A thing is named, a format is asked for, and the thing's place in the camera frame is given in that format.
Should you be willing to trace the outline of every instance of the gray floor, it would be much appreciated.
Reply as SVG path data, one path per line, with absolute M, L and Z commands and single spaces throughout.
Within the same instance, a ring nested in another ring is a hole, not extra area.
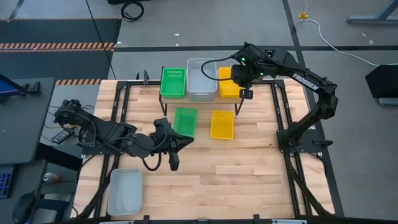
M 348 15 L 377 14 L 389 0 L 309 0 L 308 13 L 322 26 L 333 45 L 397 45 L 395 26 L 348 25 Z M 16 0 L 0 0 L 0 19 L 7 19 Z M 95 17 L 119 16 L 120 6 L 89 0 Z M 304 0 L 289 0 L 301 45 L 325 45 L 315 24 L 300 23 Z M 292 46 L 284 7 L 280 0 L 152 0 L 143 2 L 141 20 L 123 21 L 118 47 L 168 47 L 197 45 Z M 25 0 L 19 18 L 89 17 L 84 0 Z M 112 65 L 118 79 L 135 78 L 146 69 L 160 77 L 161 66 L 185 67 L 191 57 L 220 58 L 232 52 L 118 52 Z M 374 63 L 396 63 L 398 52 L 351 52 Z M 343 209 L 347 217 L 398 219 L 398 164 L 396 139 L 398 108 L 378 107 L 364 77 L 374 68 L 336 52 L 304 52 L 305 63 L 338 84 L 336 116 L 323 122 L 330 147 Z M 228 66 L 232 62 L 219 63 Z M 97 86 L 56 86 L 52 105 L 64 98 L 95 104 Z M 47 137 L 59 130 L 45 129 Z

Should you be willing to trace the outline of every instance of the yellow plastic bin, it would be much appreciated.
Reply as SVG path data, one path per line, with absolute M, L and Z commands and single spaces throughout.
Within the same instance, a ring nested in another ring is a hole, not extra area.
M 231 111 L 213 111 L 211 115 L 210 137 L 215 139 L 234 138 L 234 113 Z
M 230 78 L 231 68 L 219 68 L 219 78 Z M 239 90 L 242 89 L 232 80 L 220 81 L 220 97 L 224 99 L 239 98 Z

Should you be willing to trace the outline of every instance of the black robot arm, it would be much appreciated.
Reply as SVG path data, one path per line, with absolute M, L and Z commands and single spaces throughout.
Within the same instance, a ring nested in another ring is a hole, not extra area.
M 231 78 L 239 86 L 244 87 L 239 93 L 241 98 L 251 99 L 253 92 L 250 87 L 266 75 L 272 78 L 277 75 L 290 77 L 318 94 L 315 107 L 300 121 L 289 125 L 283 142 L 298 146 L 305 130 L 317 121 L 335 115 L 338 102 L 335 96 L 337 85 L 328 81 L 326 77 L 322 78 L 309 69 L 302 68 L 286 50 L 262 51 L 255 45 L 245 43 L 243 49 L 231 58 L 240 63 L 232 66 Z
M 98 150 L 102 147 L 110 147 L 118 152 L 126 152 L 130 156 L 140 157 L 149 170 L 151 169 L 145 163 L 144 158 L 155 153 L 169 154 L 170 169 L 178 169 L 179 159 L 177 153 L 185 146 L 193 142 L 193 138 L 177 134 L 172 128 L 167 118 L 160 118 L 154 121 L 155 132 L 146 136 L 136 133 L 137 128 L 127 123 L 118 123 L 115 121 L 104 121 L 81 108 L 78 100 L 64 100 L 62 106 L 55 112 L 55 123 L 60 126 L 65 124 L 79 125 L 82 129 L 94 136 L 95 141 L 85 143 L 86 145 L 96 147 L 100 144 Z

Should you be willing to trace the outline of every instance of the white basket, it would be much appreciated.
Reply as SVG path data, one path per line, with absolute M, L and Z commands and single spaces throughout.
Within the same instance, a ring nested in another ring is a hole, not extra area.
M 207 78 L 201 72 L 203 63 L 213 58 L 190 58 L 187 61 L 187 92 L 191 101 L 213 101 L 218 89 L 218 82 Z M 211 62 L 203 67 L 205 73 L 218 78 L 217 64 Z
M 136 214 L 142 205 L 142 181 L 142 172 L 138 168 L 112 171 L 109 183 L 108 214 Z

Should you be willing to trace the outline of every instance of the orange and black striped tape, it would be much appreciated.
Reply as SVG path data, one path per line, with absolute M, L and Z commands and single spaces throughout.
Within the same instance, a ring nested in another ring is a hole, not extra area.
M 115 43 L 0 43 L 0 52 L 81 52 L 113 51 Z
M 57 80 L 55 85 L 98 85 L 101 83 L 101 80 L 100 78 Z
M 14 20 L 89 20 L 92 18 L 14 18 L 14 19 L 0 19 L 0 21 L 14 21 Z M 97 17 L 99 19 L 122 19 L 120 17 Z

